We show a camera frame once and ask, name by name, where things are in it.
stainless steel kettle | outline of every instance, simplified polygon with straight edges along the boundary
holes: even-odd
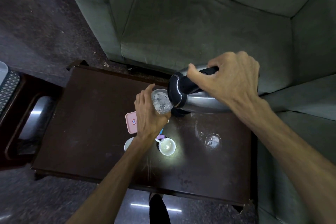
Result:
[[[218,67],[207,68],[207,65],[197,65],[196,69],[204,74],[214,74]],[[211,97],[201,90],[187,77],[188,68],[174,73],[169,79],[168,97],[172,105],[178,110],[198,113],[223,113],[231,112],[225,104]]]

pink box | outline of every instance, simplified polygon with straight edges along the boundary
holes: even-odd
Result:
[[[137,112],[129,112],[125,115],[128,133],[134,134],[138,132],[137,129]]]

dark brown table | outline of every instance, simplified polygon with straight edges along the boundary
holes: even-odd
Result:
[[[40,174],[100,182],[124,153],[125,114],[150,81],[85,66],[73,68],[32,164]],[[251,131],[232,113],[171,117],[163,134],[176,142],[171,156],[157,142],[130,188],[244,205],[250,199]],[[219,144],[207,144],[211,136]]]

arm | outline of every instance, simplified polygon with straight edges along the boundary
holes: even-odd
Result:
[[[138,162],[170,118],[170,112],[158,114],[154,109],[151,100],[154,86],[149,85],[136,96],[137,136],[95,191],[67,221],[68,224],[114,222]]]
[[[189,65],[187,76],[227,104],[277,159],[316,223],[336,220],[336,167],[300,138],[257,94],[259,64],[245,52],[227,52],[209,61],[213,75]]]

black pants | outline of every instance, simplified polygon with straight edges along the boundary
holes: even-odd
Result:
[[[150,224],[170,224],[170,219],[165,203],[159,194],[155,194],[149,202]]]

